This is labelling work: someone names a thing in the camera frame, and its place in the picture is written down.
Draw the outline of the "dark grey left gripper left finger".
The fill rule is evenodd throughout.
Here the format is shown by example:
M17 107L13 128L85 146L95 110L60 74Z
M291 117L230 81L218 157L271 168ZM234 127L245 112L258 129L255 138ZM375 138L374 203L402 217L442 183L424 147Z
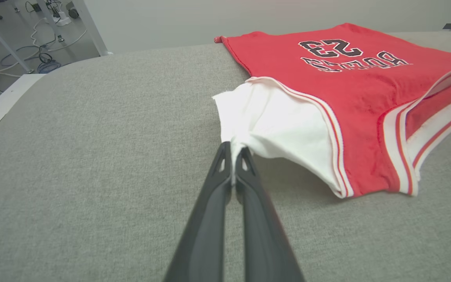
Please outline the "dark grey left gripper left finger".
M224 280L224 220L232 189L230 147L230 142L224 142L215 154L165 282Z

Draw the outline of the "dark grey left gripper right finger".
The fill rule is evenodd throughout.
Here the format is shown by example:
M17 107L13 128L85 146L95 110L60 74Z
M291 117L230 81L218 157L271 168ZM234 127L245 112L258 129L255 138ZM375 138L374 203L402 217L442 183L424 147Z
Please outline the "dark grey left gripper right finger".
M245 280L303 282L289 240L248 148L236 159L236 193L244 211Z

